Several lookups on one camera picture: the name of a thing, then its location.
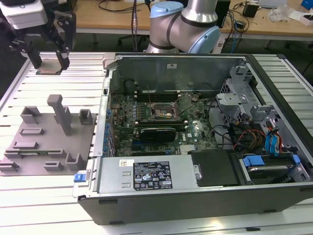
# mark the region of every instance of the wooden desk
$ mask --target wooden desk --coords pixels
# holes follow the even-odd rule
[[[230,9],[242,0],[231,0]],[[302,0],[289,0],[289,7],[300,10]],[[244,7],[239,7],[236,11],[242,13]],[[248,18],[250,27],[245,34],[261,34],[261,35],[279,35],[279,36],[297,36],[297,37],[313,37],[313,28],[307,27],[299,21],[290,19],[288,22],[271,22],[268,19],[269,9],[260,9],[257,11],[254,18]],[[246,20],[239,14],[234,13],[236,20]],[[224,28],[226,31],[230,29],[230,18],[227,17]]]
[[[243,0],[231,0],[230,9],[236,3]],[[131,33],[131,13],[117,14],[102,10],[98,7],[100,0],[78,0],[75,9],[77,15],[77,32],[78,33],[113,33],[113,34],[130,34]],[[301,0],[289,0],[289,5],[295,10],[303,10],[300,6]],[[124,9],[131,7],[132,3],[123,1],[109,1],[103,3],[108,9]],[[143,4],[138,7],[138,34],[150,34],[149,10]],[[304,26],[299,21],[290,19],[288,22],[271,22],[268,19],[268,9],[260,9],[254,18],[249,18],[250,27],[242,38],[247,39],[265,39],[265,40],[293,40],[293,41],[313,41],[313,28]],[[235,13],[236,20],[246,21],[239,14]],[[220,53],[225,38],[231,30],[230,18],[227,17],[224,27],[220,29],[221,36],[219,43],[214,49],[215,53]]]
[[[98,7],[100,0],[78,0],[75,12],[77,16],[78,33],[131,33],[131,13],[113,13]],[[123,1],[108,1],[101,4],[112,10],[132,7],[132,3]],[[149,35],[150,13],[146,5],[137,8],[138,34]]]

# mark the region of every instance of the electronic device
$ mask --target electronic device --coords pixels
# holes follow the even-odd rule
[[[246,23],[243,21],[236,21],[234,24],[235,24],[235,27],[238,29],[244,29],[246,26]]]
[[[301,6],[310,10],[313,7],[313,1],[312,0],[303,0],[301,3]]]
[[[75,4],[74,0],[0,0],[0,36],[10,50],[18,49],[29,58],[41,74],[59,74],[68,68],[68,54],[74,47]],[[58,63],[42,62],[30,39],[32,35],[40,35],[54,45]]]
[[[313,15],[303,15],[300,17],[299,21],[305,26],[313,26]]]
[[[287,4],[287,0],[259,0],[259,5],[262,8],[277,8],[285,4]]]
[[[279,212],[313,197],[313,137],[258,60],[105,53],[73,190],[94,222]]]
[[[246,17],[253,18],[258,11],[260,5],[256,3],[247,2],[245,4],[245,7],[243,9],[243,15]]]

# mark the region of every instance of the cable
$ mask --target cable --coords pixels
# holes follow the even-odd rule
[[[278,138],[278,141],[279,141],[279,143],[278,143],[278,149],[279,149],[279,152],[282,153],[282,152],[283,152],[283,150],[282,150],[283,139],[282,139],[282,137],[277,133],[277,131],[275,131],[275,133],[273,133],[273,134]]]
[[[235,30],[237,31],[237,26],[236,26],[237,21],[235,21]],[[234,36],[234,42],[233,42],[233,46],[231,48],[231,52],[230,54],[232,54],[234,52],[234,47],[235,47],[235,43],[236,43],[236,35]]]
[[[134,52],[137,52],[137,26],[138,26],[138,19],[137,19],[137,0],[134,0],[133,3],[133,9],[132,9],[132,22],[131,22],[131,28],[132,28],[132,40],[133,40],[133,50]]]
[[[242,1],[240,3],[237,3],[233,6],[233,9],[236,10],[237,8],[239,8],[240,6],[245,6],[246,5],[246,1]]]
[[[246,21],[247,21],[247,26],[246,26],[243,30],[239,30],[239,29],[236,27],[236,24],[235,24],[236,20],[234,19],[234,12],[238,13],[239,15],[241,15],[242,17],[244,17],[244,18],[246,19]],[[240,13],[240,12],[238,12],[238,11],[235,11],[235,10],[228,10],[228,16],[230,17],[230,20],[231,20],[231,30],[230,30],[230,33],[229,33],[229,35],[228,35],[228,38],[225,40],[225,45],[229,45],[227,42],[229,41],[229,37],[230,37],[231,33],[233,34],[233,35],[232,35],[232,38],[234,38],[235,31],[237,31],[237,32],[240,33],[240,35],[239,35],[239,37],[238,37],[238,38],[240,38],[240,39],[239,39],[239,42],[238,42],[237,44],[235,44],[235,42],[233,42],[233,44],[232,44],[232,53],[233,53],[233,52],[235,52],[235,51],[237,50],[237,48],[238,48],[240,42],[242,41],[242,34],[243,34],[244,32],[246,32],[246,31],[249,29],[249,27],[250,27],[250,21],[249,21],[249,19],[248,19],[246,16],[244,16],[242,13]]]
[[[313,63],[313,59],[309,62],[309,64],[305,67],[305,69],[302,72],[302,75],[305,74],[305,72],[308,70],[308,68],[310,67],[310,65]]]
[[[152,2],[151,0],[145,0],[145,4],[147,5],[148,9],[149,9],[149,12],[151,12],[151,7],[150,7],[150,4]]]
[[[194,87],[194,91],[196,91],[196,89],[197,89],[197,87],[199,87],[200,85],[202,85],[202,84],[206,84],[206,85],[208,85],[213,91],[216,91],[213,87],[212,87],[212,85],[210,84],[210,83],[208,83],[208,82],[201,82],[201,83],[199,83],[198,85],[196,85],[195,87]]]
[[[247,23],[248,23],[247,28],[244,29],[244,30],[242,30],[242,31],[238,31],[238,30],[237,30],[237,32],[241,32],[241,33],[246,32],[246,31],[249,29],[249,27],[250,27],[250,21],[249,21],[249,19],[248,19],[246,16],[244,16],[242,13],[240,13],[239,11],[235,11],[235,10],[230,10],[230,11],[231,11],[231,12],[236,12],[236,13],[238,13],[239,15],[241,15],[242,17],[244,17],[244,18],[246,19],[246,21],[247,21]]]
[[[105,8],[103,6],[101,6],[102,3],[104,2],[107,2],[107,0],[103,0],[101,2],[98,3],[98,7],[102,10],[105,10],[105,11],[109,11],[109,12],[113,12],[113,13],[131,13],[132,12],[132,8],[134,6],[131,6],[131,7],[127,7],[127,8],[124,8],[124,9],[118,9],[118,10],[112,10],[112,9],[108,9],[108,8]]]
[[[215,98],[211,100],[211,102],[210,102],[210,104],[208,105],[208,108],[207,108],[207,117],[206,117],[206,119],[207,119],[207,121],[208,121],[208,126],[209,126],[209,128],[211,129],[211,131],[212,131],[213,133],[215,133],[215,134],[221,136],[221,137],[224,138],[225,140],[228,140],[230,143],[232,143],[233,141],[232,141],[230,138],[228,138],[228,137],[226,137],[225,135],[223,135],[223,134],[217,132],[216,130],[214,130],[214,128],[212,127],[212,125],[211,125],[211,123],[210,123],[210,121],[209,121],[210,109],[211,109],[211,106],[212,106],[212,104],[213,104],[214,101],[216,101]],[[244,149],[251,150],[251,148],[246,147],[246,146],[244,146],[243,144],[241,144],[241,143],[239,143],[239,142],[237,142],[236,145],[237,145],[237,146],[240,146],[240,147],[242,147],[242,148],[244,148]]]
[[[137,138],[135,138],[135,137],[132,137],[132,139],[135,139],[135,140],[141,141],[140,139],[137,139]]]

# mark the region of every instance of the warning label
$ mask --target warning label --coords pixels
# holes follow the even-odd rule
[[[134,189],[173,188],[169,162],[134,163]]]

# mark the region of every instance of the black side panel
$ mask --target black side panel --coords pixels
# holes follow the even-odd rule
[[[313,197],[309,187],[80,199],[98,225],[280,212]]]
[[[254,71],[257,73],[259,79],[264,84],[265,88],[269,92],[269,94],[274,99],[275,103],[278,104],[281,112],[286,117],[287,121],[290,123],[290,125],[293,127],[295,132],[297,133],[300,140],[304,143],[305,147],[309,151],[309,153],[313,156],[313,137],[308,132],[306,127],[303,125],[303,123],[300,121],[298,116],[294,113],[292,108],[289,106],[289,104],[286,102],[284,97],[280,94],[278,89],[275,87],[274,83],[271,81],[267,73],[264,71],[264,69],[260,66],[258,61],[254,58],[253,55],[247,55],[247,60],[254,69]]]

